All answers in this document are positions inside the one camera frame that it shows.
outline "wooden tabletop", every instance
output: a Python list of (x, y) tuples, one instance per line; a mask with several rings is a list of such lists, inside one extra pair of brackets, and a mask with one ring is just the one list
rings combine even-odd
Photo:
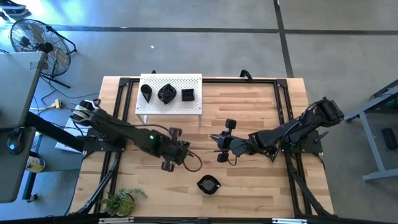
[[(119, 78), (104, 77), (99, 94), (100, 106), (109, 114), (113, 113)], [(302, 78), (288, 78), (287, 82), (296, 117), (308, 105), (307, 93)], [(134, 114), (137, 94), (138, 83), (135, 83), (127, 120), (131, 124), (140, 124)], [(123, 92), (119, 118), (122, 116), (125, 98), (126, 90)], [(226, 118), (237, 120), (233, 134), (242, 138), (247, 138), (249, 133), (258, 130), (278, 127), (273, 86), (259, 83), (204, 83), (202, 127), (198, 127), (197, 116), (148, 116), (148, 124), (182, 128), (181, 139), (191, 142), (190, 149), (202, 158), (203, 168), (195, 173), (187, 171), (183, 166), (176, 166), (174, 172), (163, 171), (160, 169), (162, 159), (140, 151), (129, 142), (122, 154), (116, 191), (120, 188), (140, 187), (148, 195), (147, 199), (136, 197), (137, 206), (131, 216), (294, 216), (283, 154), (279, 154), (274, 163), (261, 155), (243, 155), (238, 158), (236, 166), (216, 161), (217, 153), (213, 150), (217, 149), (217, 145), (209, 135), (224, 131)], [(312, 154), (303, 154), (302, 157), (308, 187), (325, 209), (333, 213), (325, 172), (319, 158)], [(83, 161), (71, 212), (81, 208), (97, 188), (103, 158), (104, 152), (94, 152)], [(193, 158), (188, 157), (186, 163), (192, 169), (198, 167), (198, 161)], [(197, 187), (197, 182), (206, 174), (221, 182), (221, 188), (214, 195), (205, 195)], [(302, 193), (300, 190), (297, 193), (304, 211)]]

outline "desk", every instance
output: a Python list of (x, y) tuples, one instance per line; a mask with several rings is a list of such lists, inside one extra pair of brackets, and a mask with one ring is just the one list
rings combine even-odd
[[(120, 77), (104, 77), (99, 98), (101, 107), (112, 114)], [(288, 78), (294, 116), (308, 105), (303, 79)], [(131, 108), (127, 121), (141, 122), (134, 114), (138, 83), (132, 89)], [(126, 98), (124, 91), (122, 102)], [(151, 116), (148, 124), (182, 128), (182, 139), (191, 142), (190, 149), (203, 159), (203, 168), (191, 173), (183, 166), (174, 172), (160, 169), (162, 159), (152, 157), (130, 143), (122, 154), (116, 190), (140, 187), (147, 199), (137, 199), (135, 217), (293, 217), (289, 180), (283, 154), (271, 164), (264, 156), (246, 156), (236, 166), (216, 161), (216, 143), (209, 134), (225, 130), (225, 119), (237, 120), (233, 134), (246, 138), (261, 129), (279, 125), (275, 93), (272, 85), (262, 83), (204, 83), (202, 126), (196, 116)], [(94, 152), (82, 164), (71, 212), (77, 211), (97, 188), (104, 152)], [(307, 185), (326, 210), (333, 213), (325, 173), (321, 162), (311, 154), (303, 154)], [(195, 168), (197, 161), (187, 159)], [(196, 183), (206, 174), (215, 176), (222, 184), (214, 195), (204, 195)], [(302, 193), (297, 191), (304, 211)]]

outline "pegboard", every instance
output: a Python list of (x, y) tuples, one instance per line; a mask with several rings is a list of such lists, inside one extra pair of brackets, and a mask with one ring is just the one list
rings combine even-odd
[[(140, 89), (143, 84), (152, 88), (149, 103)], [(171, 84), (177, 91), (174, 100), (164, 104), (157, 93), (166, 84)], [(182, 102), (181, 90), (193, 88), (195, 101)], [(136, 114), (201, 114), (202, 112), (201, 74), (141, 74), (137, 96)]]

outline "plant pot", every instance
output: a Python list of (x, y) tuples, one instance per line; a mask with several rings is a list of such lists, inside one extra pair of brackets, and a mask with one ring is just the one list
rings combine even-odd
[[(126, 194), (126, 195), (129, 196), (129, 198), (132, 200), (132, 202), (135, 202), (135, 201), (134, 201), (134, 198), (133, 198), (130, 194)], [(123, 218), (123, 217), (126, 217), (126, 216), (130, 215), (131, 212), (132, 212), (133, 210), (134, 210), (134, 209), (132, 209), (132, 210), (131, 210), (129, 213), (127, 213), (127, 214), (116, 213), (114, 216), (119, 217), (119, 218)]]

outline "green plant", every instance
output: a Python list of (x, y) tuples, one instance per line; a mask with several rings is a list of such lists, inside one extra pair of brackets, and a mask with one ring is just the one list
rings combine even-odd
[(110, 215), (127, 216), (129, 215), (136, 206), (133, 198), (133, 194), (139, 194), (144, 198), (148, 196), (142, 189), (120, 189), (115, 195), (108, 193), (107, 199), (102, 199), (99, 202), (106, 204), (105, 210)]

